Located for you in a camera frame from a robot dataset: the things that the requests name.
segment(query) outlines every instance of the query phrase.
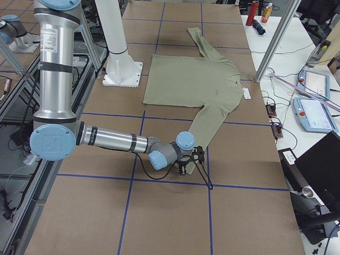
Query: robotic arm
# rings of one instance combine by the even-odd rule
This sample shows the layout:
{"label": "robotic arm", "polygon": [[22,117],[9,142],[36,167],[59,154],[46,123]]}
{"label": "robotic arm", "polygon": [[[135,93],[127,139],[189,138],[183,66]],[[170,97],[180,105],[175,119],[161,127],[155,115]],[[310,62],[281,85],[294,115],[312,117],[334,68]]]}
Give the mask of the robotic arm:
{"label": "robotic arm", "polygon": [[40,109],[34,115],[30,137],[32,151],[42,159],[60,160],[75,145],[149,154],[155,169],[181,160],[189,162],[194,136],[181,132],[176,141],[163,144],[155,137],[142,137],[76,120],[71,111],[73,34],[80,24],[81,0],[35,0],[35,17],[40,23]]}
{"label": "robotic arm", "polygon": [[25,27],[16,15],[5,15],[0,18],[0,38],[9,44],[12,41],[21,49],[33,45],[32,36],[27,33]]}

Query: white desk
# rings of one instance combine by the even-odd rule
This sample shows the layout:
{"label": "white desk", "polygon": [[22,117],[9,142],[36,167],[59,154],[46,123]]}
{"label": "white desk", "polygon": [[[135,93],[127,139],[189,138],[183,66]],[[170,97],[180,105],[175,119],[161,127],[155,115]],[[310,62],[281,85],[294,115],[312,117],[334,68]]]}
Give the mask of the white desk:
{"label": "white desk", "polygon": [[[259,16],[256,16],[255,19],[257,21],[260,21]],[[247,36],[250,50],[252,51],[252,58],[256,70],[259,67],[264,56],[264,53],[256,52],[265,52],[267,50],[268,45],[271,41],[271,38],[273,37],[273,34],[277,28],[280,19],[281,19],[280,17],[272,16],[270,17],[268,23],[264,24],[261,23],[263,28],[266,30],[266,33],[263,36],[260,36],[257,34],[256,30],[253,27],[248,27],[245,25],[247,16],[242,16],[245,33]],[[298,18],[293,18],[276,52],[277,53],[293,52],[297,49],[304,48],[310,44],[312,44],[312,40],[305,31],[304,27],[302,26],[300,20]],[[315,48],[314,45],[310,45],[306,49],[299,50],[295,53],[275,54],[269,64],[269,67],[273,68],[277,75],[285,76],[291,73],[298,73],[298,71],[307,61],[310,53],[313,51],[314,48]],[[334,79],[333,75],[331,74],[326,65],[316,66],[313,68],[313,71],[328,74],[330,77],[330,87],[338,90],[340,89],[339,85],[337,84],[336,80]],[[296,84],[297,75],[290,75],[283,79],[292,84]],[[283,84],[280,81],[277,81],[276,79],[273,79],[273,82],[275,94],[280,97],[286,98],[287,100],[290,100],[294,88],[286,84]],[[288,103],[287,101],[280,99],[274,95],[274,90],[270,82],[270,78],[263,78],[260,82],[260,85],[261,90],[268,92],[269,97],[273,98],[276,103],[283,104]],[[295,92],[293,98],[299,96],[301,95]],[[330,99],[336,103],[340,103],[340,93],[331,92]],[[312,147],[316,142],[318,142],[322,137],[324,137],[325,134],[305,132],[299,125],[297,119],[295,118],[292,105],[290,105],[288,109],[284,105],[277,105],[276,108],[277,116],[282,122],[284,121],[286,110],[287,115],[286,121],[284,122],[284,128],[291,131],[297,137],[298,143],[296,148],[294,149],[294,153],[297,157],[300,157],[304,152],[306,152],[310,147]],[[331,114],[339,114],[331,109],[330,112]],[[339,117],[335,118],[335,123],[337,124],[338,128],[340,128]],[[295,146],[294,137],[285,130],[283,131],[283,136],[284,137],[282,139],[279,139],[277,142],[277,149],[280,150],[288,147],[293,148]],[[314,249],[318,248],[317,245],[311,245],[303,234],[301,234],[301,238],[303,241],[306,254],[310,255]],[[322,246],[318,248],[319,249],[318,254],[324,253],[326,242],[327,240],[324,240],[322,242]],[[340,237],[332,238],[327,250],[327,255],[338,255],[339,251],[340,251]]]}

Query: silver arm segment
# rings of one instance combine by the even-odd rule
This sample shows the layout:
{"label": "silver arm segment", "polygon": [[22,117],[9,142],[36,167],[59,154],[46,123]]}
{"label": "silver arm segment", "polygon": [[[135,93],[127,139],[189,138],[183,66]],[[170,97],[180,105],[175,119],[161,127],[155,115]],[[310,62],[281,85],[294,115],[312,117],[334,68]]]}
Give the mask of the silver arm segment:
{"label": "silver arm segment", "polygon": [[68,5],[52,0],[34,1],[35,17],[41,27],[41,103],[34,114],[35,130],[30,137],[32,151],[45,160],[60,160],[76,145],[87,144],[149,154],[157,170],[191,156],[195,139],[186,131],[181,132],[176,141],[163,144],[155,137],[102,129],[76,120],[71,110],[72,61],[73,35],[80,24],[80,2],[73,0]]}
{"label": "silver arm segment", "polygon": [[195,140],[189,132],[181,132],[167,144],[155,137],[142,137],[136,134],[123,133],[78,122],[76,145],[87,144],[106,149],[122,150],[149,154],[149,159],[156,170],[181,160],[192,153]]}

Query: white cable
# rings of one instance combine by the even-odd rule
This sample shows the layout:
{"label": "white cable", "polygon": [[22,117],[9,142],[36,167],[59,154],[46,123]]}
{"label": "white cable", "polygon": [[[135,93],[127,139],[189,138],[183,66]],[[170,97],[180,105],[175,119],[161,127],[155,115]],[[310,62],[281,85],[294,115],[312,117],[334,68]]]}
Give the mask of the white cable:
{"label": "white cable", "polygon": [[[28,166],[19,167],[18,169],[14,170],[14,171],[9,175],[9,177],[7,178],[6,183],[5,183],[5,191],[6,191],[6,193],[7,193],[7,183],[8,183],[8,181],[9,181],[9,179],[11,178],[11,176],[12,176],[14,173],[16,173],[18,170],[23,169],[23,168],[28,167]],[[8,194],[8,195],[9,195],[9,196],[15,195],[15,194],[16,194],[16,193],[17,193],[24,185],[25,185],[25,183],[24,183],[17,191],[15,191],[15,192],[12,193],[12,194]]]}

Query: sticker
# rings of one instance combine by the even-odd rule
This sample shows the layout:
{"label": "sticker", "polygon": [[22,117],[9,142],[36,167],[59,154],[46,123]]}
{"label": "sticker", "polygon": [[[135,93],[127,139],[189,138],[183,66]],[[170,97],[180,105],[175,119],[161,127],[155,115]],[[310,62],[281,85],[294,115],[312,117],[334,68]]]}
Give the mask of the sticker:
{"label": "sticker", "polygon": [[285,156],[286,160],[288,161],[288,163],[290,165],[294,165],[295,164],[295,157],[292,154],[292,152],[290,150],[288,151],[284,151],[283,152],[283,156]]}
{"label": "sticker", "polygon": [[53,28],[40,29],[40,51],[58,52],[58,30]]}
{"label": "sticker", "polygon": [[243,89],[243,95],[245,99],[251,99],[249,89],[247,88],[242,88]]}

